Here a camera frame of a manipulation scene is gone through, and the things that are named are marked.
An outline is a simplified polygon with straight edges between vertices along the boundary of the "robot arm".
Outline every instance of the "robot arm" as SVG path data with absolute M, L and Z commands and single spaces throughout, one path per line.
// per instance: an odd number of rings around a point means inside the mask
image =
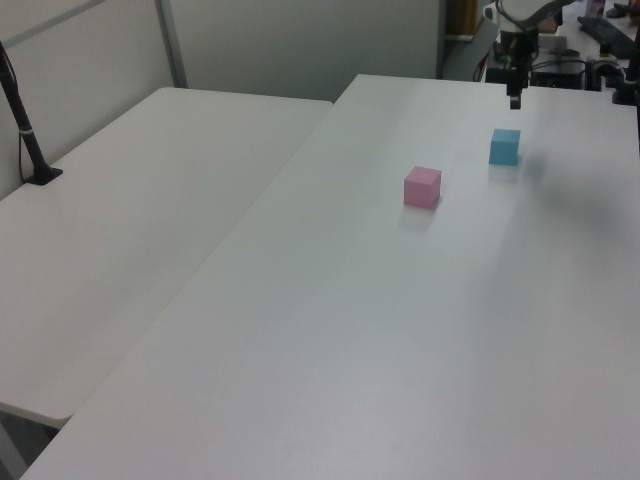
M 519 110 L 522 89 L 529 86 L 529 72 L 538 51 L 538 24 L 574 0 L 496 0 L 484 16 L 500 28 L 500 41 L 509 57 L 507 95 L 511 109 Z

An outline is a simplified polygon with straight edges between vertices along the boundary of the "black stand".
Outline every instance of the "black stand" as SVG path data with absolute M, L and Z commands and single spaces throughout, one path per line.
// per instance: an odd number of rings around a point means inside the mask
M 616 105 L 630 105 L 637 109 L 638 138 L 640 138 L 640 95 L 638 95 L 638 68 L 640 68 L 640 26 L 636 32 L 636 39 L 631 52 L 629 68 L 624 80 L 616 87 L 613 93 L 613 103 Z
M 59 177 L 62 174 L 62 170 L 52 168 L 44 161 L 42 151 L 36 140 L 36 135 L 33 133 L 31 122 L 29 121 L 27 112 L 22 104 L 22 99 L 18 93 L 18 85 L 13 77 L 7 52 L 4 50 L 2 42 L 0 42 L 0 83 L 2 83 L 2 88 L 7 96 L 9 106 L 18 124 L 20 136 L 24 140 L 24 144 L 33 162 L 33 176 L 26 179 L 25 182 L 33 183 L 34 185 L 46 185 L 54 178 Z

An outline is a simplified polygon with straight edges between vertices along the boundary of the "pink cube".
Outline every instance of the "pink cube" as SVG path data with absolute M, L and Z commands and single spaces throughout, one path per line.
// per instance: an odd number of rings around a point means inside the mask
M 433 208 L 440 198 L 442 172 L 415 167 L 404 179 L 404 203 L 414 207 Z

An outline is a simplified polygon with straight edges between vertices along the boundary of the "cable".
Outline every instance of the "cable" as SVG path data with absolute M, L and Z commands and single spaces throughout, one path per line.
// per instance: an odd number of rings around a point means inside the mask
M 488 58 L 489 58 L 489 52 L 487 52 L 487 54 L 484 57 L 482 57 L 482 60 L 478 62 L 478 65 L 476 66 L 476 69 L 473 72 L 474 82 L 477 83 L 482 79 L 482 71 L 484 70 L 484 66 L 487 63 Z
M 20 181 L 25 184 L 24 175 L 22 173 L 22 134 L 18 132 L 18 172 L 20 173 Z
M 545 67 L 551 67 L 554 65 L 562 65 L 565 63 L 581 63 L 583 65 L 586 65 L 587 62 L 585 62 L 584 60 L 580 60 L 580 59 L 575 59 L 575 60 L 547 60 L 544 62 L 540 62 L 540 63 L 536 63 L 535 65 L 531 66 L 531 70 L 537 70 L 539 68 L 545 68 Z
M 16 77 L 16 71 L 13 69 L 13 64 L 11 63 L 11 60 L 9 59 L 9 56 L 7 55 L 7 52 L 3 52 L 3 57 L 7 62 L 7 65 L 9 65 L 9 70 L 11 71 L 11 76 L 13 77 L 13 83 L 16 86 L 16 90 L 18 89 L 18 77 Z
M 16 76 L 16 71 L 13 69 L 13 64 L 11 63 L 11 59 L 7 52 L 3 52 L 2 55 L 9 66 L 9 71 L 11 72 L 11 77 L 13 77 L 13 83 L 16 86 L 16 92 L 18 91 L 18 77 Z M 22 172 L 22 133 L 20 133 L 20 126 L 18 126 L 18 173 L 20 174 L 20 181 L 24 185 L 24 173 Z

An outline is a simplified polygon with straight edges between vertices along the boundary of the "table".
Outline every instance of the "table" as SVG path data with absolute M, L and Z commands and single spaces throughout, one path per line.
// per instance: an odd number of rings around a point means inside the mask
M 529 96 L 359 76 L 25 480 L 633 478 L 635 109 Z
M 0 202 L 0 410 L 61 427 L 330 107 L 159 90 Z
M 564 24 L 558 27 L 558 31 L 556 32 L 556 35 L 567 37 L 567 45 L 569 48 L 580 52 L 580 57 L 583 60 L 587 60 L 589 55 L 596 58 L 599 58 L 600 55 L 600 44 L 595 41 L 591 35 L 581 31 L 580 24 L 578 23 L 578 17 L 584 16 L 586 3 L 586 1 L 582 3 L 575 2 L 564 7 Z M 626 4 L 626 2 L 612 2 L 609 0 L 606 3 L 605 12 L 610 8 L 613 8 L 614 3 Z M 607 18 L 605 16 L 604 18 L 626 33 L 631 39 L 635 38 L 638 27 L 630 22 L 629 17 L 615 19 Z M 628 67 L 629 60 L 620 60 L 620 64 L 624 67 Z

